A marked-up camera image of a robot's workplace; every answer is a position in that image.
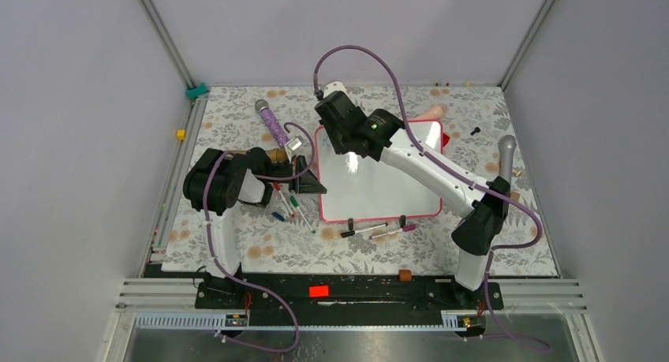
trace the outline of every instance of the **green clip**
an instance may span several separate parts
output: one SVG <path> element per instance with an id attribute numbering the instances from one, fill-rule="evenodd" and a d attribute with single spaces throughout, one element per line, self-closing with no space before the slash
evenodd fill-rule
<path id="1" fill-rule="evenodd" d="M 186 96 L 189 99 L 195 99 L 198 96 L 200 96 L 200 95 L 202 95 L 202 94 L 204 94 L 205 92 L 208 92 L 208 91 L 209 91 L 209 89 L 207 88 L 206 84 L 200 84 L 200 86 L 198 86 L 196 88 L 191 88 L 189 90 L 186 90 Z"/>

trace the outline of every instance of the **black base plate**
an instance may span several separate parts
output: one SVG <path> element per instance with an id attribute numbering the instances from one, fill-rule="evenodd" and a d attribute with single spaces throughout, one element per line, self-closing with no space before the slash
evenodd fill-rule
<path id="1" fill-rule="evenodd" d="M 303 326 L 407 326 L 442 325 L 441 310 L 476 310 L 482 289 L 471 293 L 452 282 L 414 276 L 400 282 L 390 275 L 333 274 L 240 274 L 247 282 L 271 289 L 286 300 Z M 288 312 L 271 295 L 219 278 L 200 283 L 195 307 L 200 309 L 244 308 L 251 293 L 250 325 L 289 326 Z M 327 285 L 328 297 L 310 298 L 309 287 Z M 220 287 L 226 287 L 222 293 Z M 497 283 L 489 283 L 493 309 L 504 307 Z"/>

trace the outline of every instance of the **whiteboard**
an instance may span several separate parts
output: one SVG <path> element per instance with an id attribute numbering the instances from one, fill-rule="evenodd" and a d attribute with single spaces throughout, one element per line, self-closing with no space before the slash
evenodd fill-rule
<path id="1" fill-rule="evenodd" d="M 418 140 L 441 150 L 441 122 L 411 121 L 411 130 Z M 319 180 L 327 188 L 327 194 L 320 196 L 325 222 L 435 216 L 441 212 L 441 198 L 404 172 L 353 152 L 335 154 L 322 126 L 314 140 Z"/>

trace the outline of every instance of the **purple microphone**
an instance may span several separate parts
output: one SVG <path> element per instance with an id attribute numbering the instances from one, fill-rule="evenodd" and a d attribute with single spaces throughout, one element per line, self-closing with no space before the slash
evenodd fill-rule
<path id="1" fill-rule="evenodd" d="M 265 125 L 270 129 L 272 136 L 275 138 L 279 147 L 285 147 L 288 144 L 288 135 L 283 132 L 283 128 L 276 120 L 274 113 L 271 112 L 269 103 L 267 100 L 258 99 L 256 101 L 256 111 L 260 114 L 260 117 L 263 119 Z"/>

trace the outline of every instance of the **pink object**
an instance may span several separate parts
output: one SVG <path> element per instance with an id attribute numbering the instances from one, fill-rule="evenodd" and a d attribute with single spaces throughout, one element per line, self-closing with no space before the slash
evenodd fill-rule
<path id="1" fill-rule="evenodd" d="M 448 112 L 448 107 L 445 104 L 435 104 L 431 109 L 416 116 L 413 120 L 439 120 L 446 112 Z"/>

